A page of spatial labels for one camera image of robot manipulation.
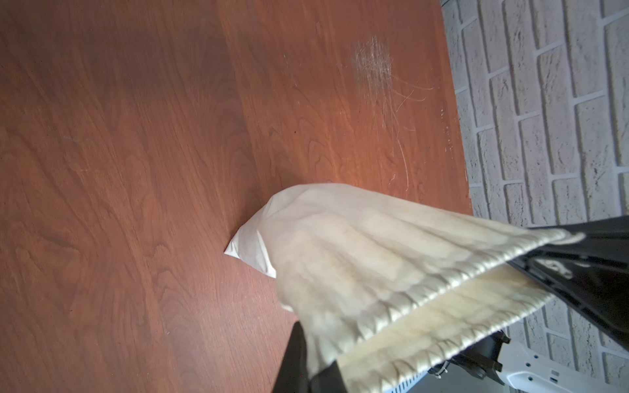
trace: wrinkled fabric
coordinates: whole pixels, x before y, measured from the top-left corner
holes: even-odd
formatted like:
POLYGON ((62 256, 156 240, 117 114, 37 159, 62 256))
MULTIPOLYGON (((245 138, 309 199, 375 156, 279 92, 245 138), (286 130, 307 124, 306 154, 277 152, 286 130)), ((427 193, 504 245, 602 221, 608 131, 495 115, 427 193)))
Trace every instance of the wrinkled fabric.
POLYGON ((276 277, 310 376, 338 360, 349 392, 380 392, 541 307, 548 292, 504 263, 575 239, 311 184, 274 195, 226 253, 276 277))

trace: brick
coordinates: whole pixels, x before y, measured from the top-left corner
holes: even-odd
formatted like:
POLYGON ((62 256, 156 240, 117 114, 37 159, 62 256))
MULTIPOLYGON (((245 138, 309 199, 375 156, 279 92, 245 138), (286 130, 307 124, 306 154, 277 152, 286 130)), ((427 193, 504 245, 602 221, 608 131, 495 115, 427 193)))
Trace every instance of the brick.
POLYGON ((603 365, 605 367, 605 382, 612 386, 619 387, 623 391, 629 390, 629 366, 627 359, 603 354, 603 365))
POLYGON ((550 359, 574 370, 572 360, 572 345, 569 340, 555 335, 548 335, 550 359))
POLYGON ((592 0, 565 3, 567 38, 574 96, 601 90, 603 63, 598 38, 599 4, 592 0))
POLYGON ((542 309, 546 326, 548 329, 552 329, 556 332, 563 333, 565 335, 570 334, 570 322, 568 322, 568 306, 564 301, 553 298, 546 303, 542 309))
POLYGON ((493 220, 507 223, 508 216, 501 185, 500 157, 498 154, 496 130, 492 128, 480 132, 479 144, 481 147, 483 176, 485 178, 485 186, 487 187, 489 217, 493 220))
POLYGON ((570 309, 576 370, 592 378, 603 378, 598 363, 598 330, 575 310, 570 309))
POLYGON ((620 174, 620 199, 623 214, 629 214, 629 174, 620 174))
POLYGON ((542 310, 537 310, 525 318, 528 347, 540 355, 548 357, 548 343, 544 332, 544 316, 542 310))
POLYGON ((535 75, 533 55, 533 29, 526 0, 505 0, 504 17, 507 26, 507 44, 515 81, 516 109, 518 114, 540 110, 540 92, 535 75))
POLYGON ((629 15, 606 29, 613 124, 620 165, 629 165, 629 15))
POLYGON ((487 50, 489 71, 501 69, 509 65, 507 40, 504 35, 503 10, 499 2, 481 0, 481 24, 487 50))
POLYGON ((443 23, 445 25, 445 38, 448 43, 448 54, 450 55, 450 69, 452 69, 452 79, 454 89, 467 86, 467 71, 465 69, 465 58, 463 56, 463 44, 459 31, 459 10, 455 1, 450 1, 442 8, 443 23))
POLYGON ((554 225, 555 208, 548 181, 548 149, 541 116, 520 121, 524 171, 533 224, 554 225))
POLYGON ((577 129, 581 139, 581 165, 586 191, 587 218, 590 221, 620 214, 617 196, 611 192, 614 146, 611 137, 607 97, 576 106, 577 129))
POLYGON ((524 195, 524 187, 522 184, 507 184, 504 187, 509 224, 511 225, 528 226, 528 215, 526 213, 524 195))
POLYGON ((476 0, 459 0, 459 10, 461 13, 461 22, 477 16, 478 5, 476 0))
POLYGON ((470 199, 472 200, 472 211, 474 217, 489 218, 487 201, 485 200, 485 190, 483 187, 470 188, 470 199))
POLYGON ((564 39, 564 13, 561 0, 532 0, 533 28, 537 48, 564 39))
POLYGON ((579 171, 573 111, 568 96, 564 48, 558 47, 539 57, 544 115, 550 143, 550 163, 554 174, 579 171))
POLYGON ((482 45, 481 27, 478 21, 472 22, 463 29, 463 43, 470 87, 472 89, 476 125, 478 127, 486 126, 493 122, 493 116, 489 100, 489 88, 487 86, 485 51, 482 45))
POLYGON ((580 179, 560 179, 552 182, 555 206, 560 225, 583 223, 583 188, 580 179))
POLYGON ((620 344, 618 344, 617 342, 615 342, 614 340, 612 340, 608 335, 606 335, 605 333, 601 333, 601 344, 605 347, 605 348, 609 348, 610 350, 614 350, 617 352, 624 352, 627 355, 629 355, 629 352, 625 351, 625 349, 620 346, 620 344))
POLYGON ((603 16, 609 16, 629 7, 629 0, 603 0, 603 16))
POLYGON ((491 97, 496 114, 496 129, 498 131, 498 147, 502 163, 503 179, 522 179, 522 154, 516 123, 513 117, 513 90, 508 72, 493 77, 489 81, 491 97))
POLYGON ((474 183, 482 183, 481 161, 478 155, 478 142, 474 131, 474 119, 469 92, 457 94, 457 109, 459 110, 459 124, 463 139, 463 153, 465 155, 465 167, 467 180, 474 183))
POLYGON ((522 343, 528 346, 528 342, 526 340, 526 328, 524 326, 524 319, 521 319, 510 325, 507 334, 513 341, 517 341, 518 343, 522 343))

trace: wood grain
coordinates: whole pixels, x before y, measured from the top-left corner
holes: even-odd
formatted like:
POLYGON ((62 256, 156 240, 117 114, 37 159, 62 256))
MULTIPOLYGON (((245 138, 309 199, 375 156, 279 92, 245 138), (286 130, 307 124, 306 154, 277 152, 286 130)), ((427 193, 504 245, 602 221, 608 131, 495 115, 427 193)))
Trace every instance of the wood grain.
POLYGON ((222 252, 270 195, 469 213, 440 10, 391 5, 2 2, 0 390, 269 391, 294 316, 222 252))

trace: white cloth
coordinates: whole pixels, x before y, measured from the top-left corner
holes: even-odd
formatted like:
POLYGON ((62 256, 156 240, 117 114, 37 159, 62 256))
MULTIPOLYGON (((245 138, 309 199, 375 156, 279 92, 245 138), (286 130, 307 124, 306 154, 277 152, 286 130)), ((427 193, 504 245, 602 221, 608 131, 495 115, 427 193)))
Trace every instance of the white cloth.
POLYGON ((349 392, 381 392, 541 307, 550 294, 504 263, 573 239, 310 184, 274 195, 225 253, 277 278, 310 376, 338 360, 349 392))

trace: white brick wall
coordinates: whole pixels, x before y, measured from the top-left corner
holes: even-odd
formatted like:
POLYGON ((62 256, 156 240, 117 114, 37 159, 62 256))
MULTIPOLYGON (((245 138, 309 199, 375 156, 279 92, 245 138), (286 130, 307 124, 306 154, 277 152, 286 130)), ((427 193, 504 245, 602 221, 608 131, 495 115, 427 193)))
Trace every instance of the white brick wall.
MULTIPOLYGON (((535 227, 629 211, 629 0, 442 0, 476 216, 535 227)), ((514 340, 629 390, 629 353, 562 301, 514 340)))

